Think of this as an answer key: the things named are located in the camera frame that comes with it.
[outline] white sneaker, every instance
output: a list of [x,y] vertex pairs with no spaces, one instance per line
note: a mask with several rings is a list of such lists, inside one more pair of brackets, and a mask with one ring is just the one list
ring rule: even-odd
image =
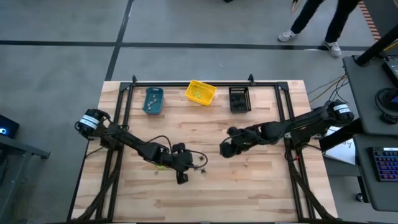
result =
[[296,38],[297,36],[299,36],[298,34],[293,33],[293,31],[288,30],[286,32],[284,32],[283,34],[278,36],[278,40],[281,42],[286,42],[292,38]]
[[331,54],[331,56],[333,57],[340,57],[341,55],[341,49],[338,46],[337,42],[333,42],[333,43],[328,43],[325,40],[323,41],[323,45],[326,46],[329,50],[329,53]]

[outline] teal bin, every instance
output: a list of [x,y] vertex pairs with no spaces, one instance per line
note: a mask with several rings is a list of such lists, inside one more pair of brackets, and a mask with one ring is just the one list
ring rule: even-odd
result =
[[147,114],[158,115],[162,112],[163,106],[163,89],[149,87],[146,90],[144,107],[142,109]]

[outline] wooden tabletop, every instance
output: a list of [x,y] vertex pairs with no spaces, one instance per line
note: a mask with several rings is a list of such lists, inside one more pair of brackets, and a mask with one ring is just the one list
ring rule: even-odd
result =
[[[295,115],[309,112],[304,82],[288,83]],[[119,84],[105,82],[99,100],[98,109],[112,117]],[[228,87],[218,87],[210,106],[189,101],[184,87],[164,87],[163,90],[162,113],[149,116],[142,110],[146,88],[134,88],[129,131],[143,140],[163,134],[172,144],[184,142],[187,148],[204,152],[209,158],[206,173],[190,169],[187,172],[189,182],[178,185],[174,170],[157,171],[155,165],[143,161],[135,150],[125,147],[115,222],[297,221],[283,141],[274,146],[253,147],[230,159],[219,154],[219,144],[228,137],[226,130],[230,126],[243,128],[279,121],[273,88],[250,87],[252,111],[246,114],[230,112]],[[167,145],[162,139],[158,142]],[[88,153],[98,147],[99,141],[91,142]],[[337,216],[321,152],[306,148],[303,156],[312,192],[329,213]],[[81,215],[98,193],[105,158],[103,149],[86,159],[72,218]],[[197,155],[194,161],[200,164]],[[300,194],[304,214],[307,214],[302,191]]]

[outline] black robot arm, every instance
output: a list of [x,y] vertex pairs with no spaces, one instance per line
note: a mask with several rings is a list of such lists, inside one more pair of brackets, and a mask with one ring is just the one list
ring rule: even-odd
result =
[[287,121],[266,122],[241,129],[230,127],[227,130],[229,138],[220,144],[220,154],[230,158],[258,144],[276,144],[282,137],[288,138],[290,147],[296,149],[308,143],[312,136],[325,134],[330,126],[343,127],[353,119],[354,114],[346,103],[327,101],[325,105]]
[[[108,127],[103,124],[105,120],[110,122]],[[108,149],[114,149],[123,143],[135,149],[145,161],[176,170],[178,184],[188,181],[185,171],[189,168],[199,168],[193,165],[192,152],[195,151],[186,149],[184,143],[171,146],[169,142],[169,147],[166,147],[156,142],[144,142],[129,133],[126,127],[111,122],[109,114],[101,110],[88,109],[82,119],[75,124],[75,128],[87,139],[101,138],[101,146]]]

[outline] keyboard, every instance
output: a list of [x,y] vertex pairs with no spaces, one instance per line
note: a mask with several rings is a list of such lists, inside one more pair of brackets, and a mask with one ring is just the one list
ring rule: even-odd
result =
[[371,148],[375,173],[380,182],[398,182],[398,148]]

